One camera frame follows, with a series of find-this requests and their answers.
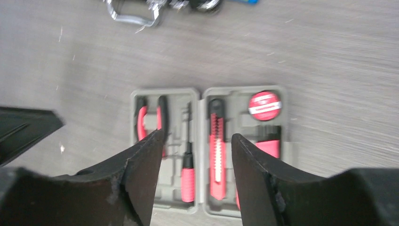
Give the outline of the grey plastic tool case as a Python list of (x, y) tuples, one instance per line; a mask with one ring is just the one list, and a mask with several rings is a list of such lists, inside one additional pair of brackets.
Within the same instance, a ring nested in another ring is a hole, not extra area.
[[(270, 121), (258, 121), (248, 113), (248, 101), (251, 96), (263, 90), (276, 91), (282, 101), (282, 112)], [(199, 206), (213, 217), (239, 219), (240, 210), (236, 205), (235, 176), (231, 158), (231, 137), (240, 133), (256, 143), (257, 126), (281, 126), (280, 159), (296, 166), (297, 152), (287, 137), (288, 98), (287, 92), (277, 85), (249, 87), (212, 87), (200, 94), (193, 88), (138, 89), (131, 94), (131, 143), (134, 143), (133, 114), (137, 96), (147, 96), (148, 114), (155, 114), (157, 99), (161, 95), (168, 97), (170, 132), (166, 144), (166, 157), (161, 161), (159, 179), (155, 193), (154, 207), (166, 211), (195, 213)], [(221, 201), (210, 195), (209, 189), (209, 118), (208, 103), (219, 98), (225, 104), (226, 135), (226, 195)], [(181, 198), (181, 170), (186, 150), (187, 104), (191, 102), (192, 118), (191, 142), (195, 169), (195, 199), (186, 203)]]

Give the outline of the red black pliers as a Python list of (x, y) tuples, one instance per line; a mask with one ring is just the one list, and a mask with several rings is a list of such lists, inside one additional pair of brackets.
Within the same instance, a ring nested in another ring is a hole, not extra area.
[(151, 130), (162, 130), (164, 132), (162, 156), (166, 157), (166, 144), (170, 132), (168, 97), (166, 95), (158, 97), (155, 114), (148, 114), (148, 110), (147, 96), (137, 96), (133, 114), (134, 143), (143, 140)]

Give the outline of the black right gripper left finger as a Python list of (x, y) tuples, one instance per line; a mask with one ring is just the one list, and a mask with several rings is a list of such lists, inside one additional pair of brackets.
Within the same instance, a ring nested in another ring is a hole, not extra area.
[(48, 177), (25, 168), (0, 170), (3, 226), (148, 226), (164, 133), (75, 175)]

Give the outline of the red handled screwdriver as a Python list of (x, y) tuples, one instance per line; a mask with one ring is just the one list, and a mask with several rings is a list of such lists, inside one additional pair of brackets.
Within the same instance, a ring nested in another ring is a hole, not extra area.
[(186, 134), (186, 150), (183, 156), (181, 170), (181, 198), (183, 202), (191, 203), (195, 199), (195, 169), (192, 153), (192, 142), (190, 140), (192, 118), (191, 102), (187, 104), (187, 134)]

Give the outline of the red tape measure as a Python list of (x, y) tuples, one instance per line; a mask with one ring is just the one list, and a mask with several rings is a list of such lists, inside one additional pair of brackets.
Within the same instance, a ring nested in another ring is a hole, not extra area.
[(235, 200), (236, 200), (236, 205), (237, 205), (238, 209), (240, 210), (239, 195), (238, 195), (238, 191), (237, 190), (236, 190), (236, 193), (235, 193)]

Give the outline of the red black bit holder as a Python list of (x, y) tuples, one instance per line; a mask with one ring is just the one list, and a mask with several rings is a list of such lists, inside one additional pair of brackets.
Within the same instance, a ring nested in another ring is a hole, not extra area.
[(279, 159), (281, 149), (281, 126), (259, 125), (256, 128), (257, 139), (255, 145), (263, 152)]

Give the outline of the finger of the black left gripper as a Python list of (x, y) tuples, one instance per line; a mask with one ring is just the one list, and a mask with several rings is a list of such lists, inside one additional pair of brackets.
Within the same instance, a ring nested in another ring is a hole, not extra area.
[(64, 126), (45, 109), (0, 107), (0, 164), (4, 166)]

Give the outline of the black electrical tape roll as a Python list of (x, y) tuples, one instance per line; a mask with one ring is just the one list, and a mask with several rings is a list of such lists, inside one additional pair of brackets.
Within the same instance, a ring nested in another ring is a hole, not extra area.
[(251, 96), (248, 113), (258, 121), (270, 121), (282, 112), (282, 101), (276, 91), (263, 90)]

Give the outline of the red black utility knife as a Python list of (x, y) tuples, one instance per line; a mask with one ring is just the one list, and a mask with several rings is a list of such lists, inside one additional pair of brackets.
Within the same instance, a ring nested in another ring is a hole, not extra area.
[(225, 104), (214, 98), (208, 103), (209, 118), (209, 189), (221, 201), (226, 195)]

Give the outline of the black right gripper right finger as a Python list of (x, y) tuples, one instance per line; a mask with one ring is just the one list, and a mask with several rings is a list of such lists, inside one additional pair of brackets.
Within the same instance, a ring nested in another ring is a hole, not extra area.
[(353, 168), (324, 178), (234, 134), (231, 153), (245, 226), (396, 226), (399, 171)]

